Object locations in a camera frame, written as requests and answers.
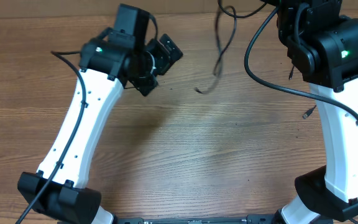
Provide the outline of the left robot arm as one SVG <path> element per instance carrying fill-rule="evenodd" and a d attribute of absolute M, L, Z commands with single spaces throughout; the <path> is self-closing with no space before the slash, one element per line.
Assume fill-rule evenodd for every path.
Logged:
<path fill-rule="evenodd" d="M 166 34 L 145 40 L 152 22 L 151 13 L 121 4 L 114 26 L 82 46 L 73 67 L 75 94 L 57 138 L 37 171 L 23 172 L 17 183 L 27 211 L 59 223 L 117 222 L 101 206 L 100 192 L 87 186 L 96 145 L 126 85 L 147 96 L 183 55 Z"/>

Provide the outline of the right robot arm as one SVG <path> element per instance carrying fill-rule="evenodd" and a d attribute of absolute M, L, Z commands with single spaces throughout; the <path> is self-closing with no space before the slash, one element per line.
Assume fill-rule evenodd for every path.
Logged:
<path fill-rule="evenodd" d="M 309 84 L 323 132 L 326 164 L 295 180 L 296 197 L 275 223 L 344 222 L 358 216 L 358 18 L 341 1 L 273 1 L 278 38 Z"/>

